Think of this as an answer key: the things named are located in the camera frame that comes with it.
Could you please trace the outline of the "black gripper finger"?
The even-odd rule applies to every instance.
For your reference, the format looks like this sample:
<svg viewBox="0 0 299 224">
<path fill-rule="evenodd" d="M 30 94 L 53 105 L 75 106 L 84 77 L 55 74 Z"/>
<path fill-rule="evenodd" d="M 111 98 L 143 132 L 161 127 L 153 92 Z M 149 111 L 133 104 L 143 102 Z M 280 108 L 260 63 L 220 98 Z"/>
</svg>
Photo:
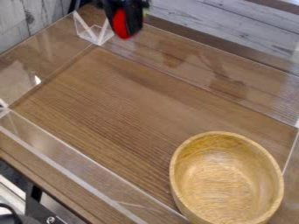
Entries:
<svg viewBox="0 0 299 224">
<path fill-rule="evenodd" d="M 103 3 L 103 7 L 111 28 L 115 28 L 115 15 L 117 12 L 117 3 Z"/>
<path fill-rule="evenodd" d="M 125 0 L 125 29 L 129 37 L 136 35 L 143 29 L 144 22 L 144 8 L 143 0 Z"/>
</svg>

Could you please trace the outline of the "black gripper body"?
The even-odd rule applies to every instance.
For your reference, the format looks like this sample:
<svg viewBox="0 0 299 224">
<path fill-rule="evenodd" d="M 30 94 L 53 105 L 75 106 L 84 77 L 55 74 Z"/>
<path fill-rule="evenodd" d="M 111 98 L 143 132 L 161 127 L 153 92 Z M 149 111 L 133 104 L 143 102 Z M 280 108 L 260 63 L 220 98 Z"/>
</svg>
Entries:
<svg viewBox="0 0 299 224">
<path fill-rule="evenodd" d="M 125 5 L 135 5 L 137 7 L 148 9 L 151 7 L 151 0 L 101 0 L 105 7 L 124 7 Z"/>
</svg>

